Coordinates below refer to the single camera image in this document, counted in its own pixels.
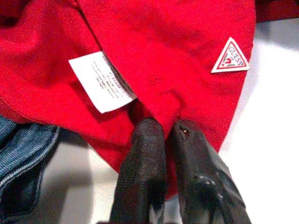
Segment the blue jeans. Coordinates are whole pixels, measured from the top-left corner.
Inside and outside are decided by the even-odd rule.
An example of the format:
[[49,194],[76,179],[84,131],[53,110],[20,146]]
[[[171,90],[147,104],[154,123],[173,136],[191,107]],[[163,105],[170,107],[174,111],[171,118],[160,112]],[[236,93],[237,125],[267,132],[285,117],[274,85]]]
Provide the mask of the blue jeans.
[[0,224],[14,223],[36,206],[59,131],[56,126],[19,125],[0,116]]

